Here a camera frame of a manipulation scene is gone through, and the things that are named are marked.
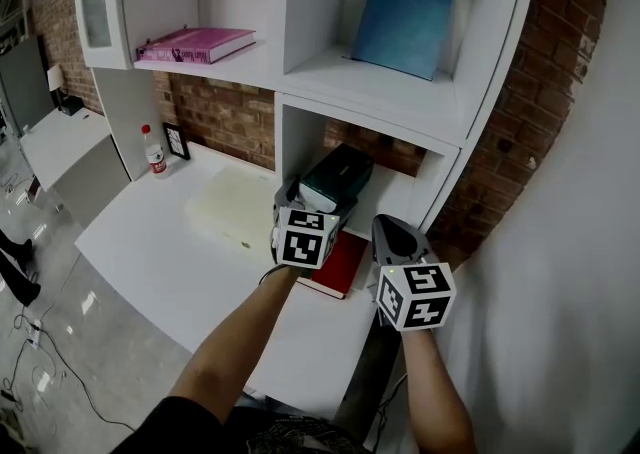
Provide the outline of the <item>white shelving desk unit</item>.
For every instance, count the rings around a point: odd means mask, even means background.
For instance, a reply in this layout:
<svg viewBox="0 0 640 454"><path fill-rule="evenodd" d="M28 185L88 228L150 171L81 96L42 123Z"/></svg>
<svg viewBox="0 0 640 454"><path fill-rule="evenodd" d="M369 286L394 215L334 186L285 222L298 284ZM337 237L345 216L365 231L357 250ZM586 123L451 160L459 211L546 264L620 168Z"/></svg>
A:
<svg viewBox="0 0 640 454"><path fill-rule="evenodd" d="M123 0L131 67L89 68L130 183L85 229L80 251L148 320L196 348L271 257L201 234L187 201L225 167L263 174L278 188L320 156L328 119L426 152L415 177L376 168L347 231L368 237L379 213L427 230L487 123L529 1L454 0L438 74L426 81L351 58L366 0ZM252 30L255 43L210 65L137 60L138 47L184 28ZM274 168L196 145L170 176L151 175L141 127L160 124L157 71L273 91Z"/></svg>

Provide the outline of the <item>pink book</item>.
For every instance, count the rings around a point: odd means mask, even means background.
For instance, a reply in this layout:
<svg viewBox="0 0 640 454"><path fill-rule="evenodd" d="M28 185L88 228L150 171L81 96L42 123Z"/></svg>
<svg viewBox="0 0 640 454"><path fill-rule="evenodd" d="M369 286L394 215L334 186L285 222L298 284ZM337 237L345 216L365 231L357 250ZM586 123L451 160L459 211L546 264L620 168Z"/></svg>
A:
<svg viewBox="0 0 640 454"><path fill-rule="evenodd" d="M255 43L244 29L184 28L136 49L138 61L210 65Z"/></svg>

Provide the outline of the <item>person's left forearm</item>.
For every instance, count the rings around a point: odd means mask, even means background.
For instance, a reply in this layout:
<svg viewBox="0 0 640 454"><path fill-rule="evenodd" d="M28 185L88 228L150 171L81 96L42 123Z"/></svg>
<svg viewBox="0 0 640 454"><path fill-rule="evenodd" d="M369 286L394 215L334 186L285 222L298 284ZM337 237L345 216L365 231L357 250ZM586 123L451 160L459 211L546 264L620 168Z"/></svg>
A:
<svg viewBox="0 0 640 454"><path fill-rule="evenodd" d="M241 397L300 276L290 266L273 269L200 344L170 395L191 400L221 423Z"/></svg>

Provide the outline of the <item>red notebook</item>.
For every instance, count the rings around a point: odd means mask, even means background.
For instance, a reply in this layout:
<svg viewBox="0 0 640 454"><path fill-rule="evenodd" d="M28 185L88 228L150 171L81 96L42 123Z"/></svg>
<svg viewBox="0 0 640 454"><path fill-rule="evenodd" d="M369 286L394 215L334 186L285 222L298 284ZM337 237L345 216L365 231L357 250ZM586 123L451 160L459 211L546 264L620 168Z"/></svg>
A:
<svg viewBox="0 0 640 454"><path fill-rule="evenodd" d="M322 268L313 270L308 277L300 277L297 282L330 297L345 299L368 246L366 239L341 230Z"/></svg>

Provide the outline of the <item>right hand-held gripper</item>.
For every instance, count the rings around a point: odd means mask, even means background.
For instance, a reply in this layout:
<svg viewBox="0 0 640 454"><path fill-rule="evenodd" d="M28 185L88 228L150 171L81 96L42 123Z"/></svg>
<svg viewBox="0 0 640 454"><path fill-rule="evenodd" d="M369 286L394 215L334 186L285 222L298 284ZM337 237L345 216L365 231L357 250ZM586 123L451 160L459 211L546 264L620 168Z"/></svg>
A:
<svg viewBox="0 0 640 454"><path fill-rule="evenodd" d="M371 234L379 324L398 332L442 327L457 294L450 265L425 261L437 258L426 236L394 216L376 215ZM380 264L407 259L422 260L404 265Z"/></svg>

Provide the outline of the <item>white side table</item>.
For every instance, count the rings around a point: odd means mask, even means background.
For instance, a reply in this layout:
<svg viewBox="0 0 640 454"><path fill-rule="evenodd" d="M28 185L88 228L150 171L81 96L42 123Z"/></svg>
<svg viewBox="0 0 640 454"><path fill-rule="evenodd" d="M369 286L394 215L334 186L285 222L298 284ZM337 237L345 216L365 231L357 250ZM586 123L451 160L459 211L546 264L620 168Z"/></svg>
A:
<svg viewBox="0 0 640 454"><path fill-rule="evenodd" d="M43 190L83 228L130 183L106 118L86 108L72 116L51 111L20 143Z"/></svg>

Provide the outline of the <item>person's right forearm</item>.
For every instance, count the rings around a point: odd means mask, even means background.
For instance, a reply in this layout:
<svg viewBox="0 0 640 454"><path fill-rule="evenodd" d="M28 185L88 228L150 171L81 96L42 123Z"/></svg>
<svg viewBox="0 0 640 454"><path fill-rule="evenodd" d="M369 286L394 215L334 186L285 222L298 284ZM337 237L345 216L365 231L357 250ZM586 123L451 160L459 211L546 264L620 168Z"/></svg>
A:
<svg viewBox="0 0 640 454"><path fill-rule="evenodd" d="M410 423L421 454L477 454L472 422L429 330L402 334Z"/></svg>

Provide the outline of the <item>red label plastic bottle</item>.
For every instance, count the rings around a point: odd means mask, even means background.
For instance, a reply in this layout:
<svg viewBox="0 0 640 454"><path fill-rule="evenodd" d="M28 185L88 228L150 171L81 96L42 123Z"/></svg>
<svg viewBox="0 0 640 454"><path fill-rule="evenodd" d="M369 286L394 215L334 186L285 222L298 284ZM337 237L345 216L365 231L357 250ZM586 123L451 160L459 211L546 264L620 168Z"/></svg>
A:
<svg viewBox="0 0 640 454"><path fill-rule="evenodd" d="M157 178L165 178L168 174L168 167L162 144L155 137L148 124L144 124L141 127L141 132L143 135L145 156L151 173Z"/></svg>

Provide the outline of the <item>person's black clothing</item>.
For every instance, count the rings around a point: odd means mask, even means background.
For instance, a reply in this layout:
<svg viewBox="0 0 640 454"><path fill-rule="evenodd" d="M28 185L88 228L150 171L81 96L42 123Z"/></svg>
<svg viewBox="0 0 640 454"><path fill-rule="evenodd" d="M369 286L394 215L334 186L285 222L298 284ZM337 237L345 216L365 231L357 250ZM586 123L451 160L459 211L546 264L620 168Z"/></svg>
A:
<svg viewBox="0 0 640 454"><path fill-rule="evenodd" d="M346 431L311 416L236 406L220 422L201 405L164 398L109 454L371 454Z"/></svg>

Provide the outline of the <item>dark green book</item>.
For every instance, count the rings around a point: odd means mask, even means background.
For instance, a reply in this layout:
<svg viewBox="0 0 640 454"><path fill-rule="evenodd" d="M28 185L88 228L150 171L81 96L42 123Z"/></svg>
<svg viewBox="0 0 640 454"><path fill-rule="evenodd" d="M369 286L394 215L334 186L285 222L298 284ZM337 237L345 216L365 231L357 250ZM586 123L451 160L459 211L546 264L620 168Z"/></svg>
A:
<svg viewBox="0 0 640 454"><path fill-rule="evenodd" d="M342 143L303 176L297 197L307 208L333 213L357 198L368 183L373 166L371 155Z"/></svg>

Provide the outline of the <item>teal book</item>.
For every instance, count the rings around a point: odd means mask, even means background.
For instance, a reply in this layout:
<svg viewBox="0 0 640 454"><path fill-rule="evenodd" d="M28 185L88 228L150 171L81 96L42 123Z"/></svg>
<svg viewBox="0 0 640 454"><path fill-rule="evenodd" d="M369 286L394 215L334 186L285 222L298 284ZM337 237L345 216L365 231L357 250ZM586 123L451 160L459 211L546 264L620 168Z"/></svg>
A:
<svg viewBox="0 0 640 454"><path fill-rule="evenodd" d="M431 81L453 0L367 0L351 58Z"/></svg>

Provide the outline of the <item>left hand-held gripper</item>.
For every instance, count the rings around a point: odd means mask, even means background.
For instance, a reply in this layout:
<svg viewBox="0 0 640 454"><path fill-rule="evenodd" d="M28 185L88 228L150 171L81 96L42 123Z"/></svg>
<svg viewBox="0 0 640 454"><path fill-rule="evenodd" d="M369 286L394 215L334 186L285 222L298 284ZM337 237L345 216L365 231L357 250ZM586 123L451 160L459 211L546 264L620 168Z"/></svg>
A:
<svg viewBox="0 0 640 454"><path fill-rule="evenodd" d="M328 259L358 199L342 200L329 214L309 211L298 199L299 182L299 177L287 179L274 195L271 254L276 264L316 270Z"/></svg>

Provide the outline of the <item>white glass cabinet door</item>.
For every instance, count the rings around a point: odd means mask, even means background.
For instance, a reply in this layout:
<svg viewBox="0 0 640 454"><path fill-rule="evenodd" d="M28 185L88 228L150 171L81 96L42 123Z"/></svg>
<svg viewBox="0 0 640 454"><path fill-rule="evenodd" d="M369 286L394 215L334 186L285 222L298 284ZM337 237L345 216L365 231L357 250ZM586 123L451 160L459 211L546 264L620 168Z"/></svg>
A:
<svg viewBox="0 0 640 454"><path fill-rule="evenodd" d="M75 0L78 34L88 67L129 69L123 0Z"/></svg>

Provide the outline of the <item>black picture frame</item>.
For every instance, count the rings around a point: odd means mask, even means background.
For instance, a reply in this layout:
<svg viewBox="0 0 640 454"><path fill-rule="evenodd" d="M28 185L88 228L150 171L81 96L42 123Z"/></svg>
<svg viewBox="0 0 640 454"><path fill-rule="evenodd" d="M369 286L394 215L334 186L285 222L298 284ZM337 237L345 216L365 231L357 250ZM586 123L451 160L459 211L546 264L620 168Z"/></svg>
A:
<svg viewBox="0 0 640 454"><path fill-rule="evenodd" d="M185 161L190 160L191 155L182 127L168 122L163 122L162 127L167 139L170 153Z"/></svg>

